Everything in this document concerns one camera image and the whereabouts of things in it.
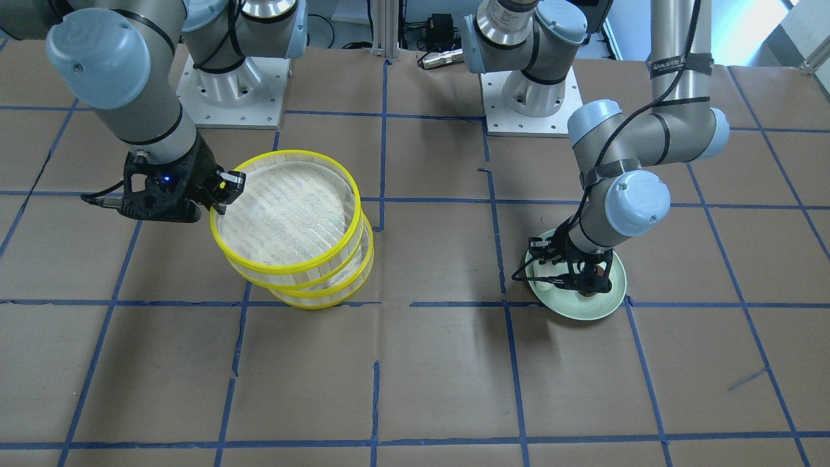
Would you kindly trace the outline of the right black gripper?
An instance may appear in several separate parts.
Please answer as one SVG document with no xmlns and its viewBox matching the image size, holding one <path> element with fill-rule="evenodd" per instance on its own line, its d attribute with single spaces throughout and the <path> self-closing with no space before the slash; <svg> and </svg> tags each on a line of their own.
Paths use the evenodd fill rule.
<svg viewBox="0 0 830 467">
<path fill-rule="evenodd" d="M 246 175 L 217 165 L 204 137 L 184 156 L 169 163 L 149 163 L 137 152 L 126 157 L 121 215 L 137 221 L 184 222 L 201 218 L 199 206 L 225 215 L 245 189 Z"/>
</svg>

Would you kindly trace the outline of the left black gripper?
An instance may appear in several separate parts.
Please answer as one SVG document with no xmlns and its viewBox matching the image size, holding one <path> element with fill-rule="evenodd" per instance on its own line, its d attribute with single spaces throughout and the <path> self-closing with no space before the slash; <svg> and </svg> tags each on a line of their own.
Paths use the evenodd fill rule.
<svg viewBox="0 0 830 467">
<path fill-rule="evenodd" d="M 529 237 L 528 266 L 542 267 L 563 264 L 564 272 L 542 272 L 534 269 L 527 273 L 527 280 L 539 277 L 553 277 L 557 289 L 575 292 L 610 293 L 613 283 L 610 271 L 613 266 L 613 251 L 596 250 L 584 252 L 569 237 L 567 225 L 563 224 L 548 237 Z"/>
</svg>

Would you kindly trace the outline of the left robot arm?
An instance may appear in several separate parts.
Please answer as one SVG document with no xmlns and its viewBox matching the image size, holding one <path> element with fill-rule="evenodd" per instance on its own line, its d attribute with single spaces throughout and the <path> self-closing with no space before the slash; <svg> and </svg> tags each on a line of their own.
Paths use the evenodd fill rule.
<svg viewBox="0 0 830 467">
<path fill-rule="evenodd" d="M 469 71 L 506 72 L 506 108 L 526 118 L 561 109 L 587 18 L 567 1 L 483 1 L 460 37 Z M 709 1 L 652 1 L 648 74 L 652 100 L 625 115 L 619 103 L 582 104 L 567 122 L 583 190 L 577 212 L 548 237 L 528 240 L 530 257 L 512 279 L 583 295 L 609 293 L 613 249 L 651 230 L 670 193 L 650 171 L 723 150 L 729 124 L 709 105 Z"/>
</svg>

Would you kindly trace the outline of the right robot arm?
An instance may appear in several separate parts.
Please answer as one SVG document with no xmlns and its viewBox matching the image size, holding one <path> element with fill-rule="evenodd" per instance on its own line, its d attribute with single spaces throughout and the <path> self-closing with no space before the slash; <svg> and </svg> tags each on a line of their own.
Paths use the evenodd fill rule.
<svg viewBox="0 0 830 467">
<path fill-rule="evenodd" d="M 115 188 L 81 198 L 137 221 L 223 215 L 246 175 L 216 162 L 169 84 L 179 42 L 189 48 L 195 90 L 214 109 L 268 101 L 255 59 L 297 59 L 307 45 L 305 1 L 3 1 L 2 37 L 44 40 L 75 97 L 128 146 Z"/>
</svg>

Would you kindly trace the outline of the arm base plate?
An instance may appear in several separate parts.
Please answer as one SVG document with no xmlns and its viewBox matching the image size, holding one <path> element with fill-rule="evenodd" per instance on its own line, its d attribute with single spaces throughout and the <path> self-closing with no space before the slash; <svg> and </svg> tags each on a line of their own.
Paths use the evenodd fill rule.
<svg viewBox="0 0 830 467">
<path fill-rule="evenodd" d="M 531 82 L 520 71 L 480 74 L 487 134 L 568 137 L 568 120 L 583 101 L 573 68 L 552 86 Z"/>
<path fill-rule="evenodd" d="M 225 74 L 196 70 L 187 57 L 176 93 L 199 129 L 278 130 L 291 60 L 247 57 Z"/>
</svg>

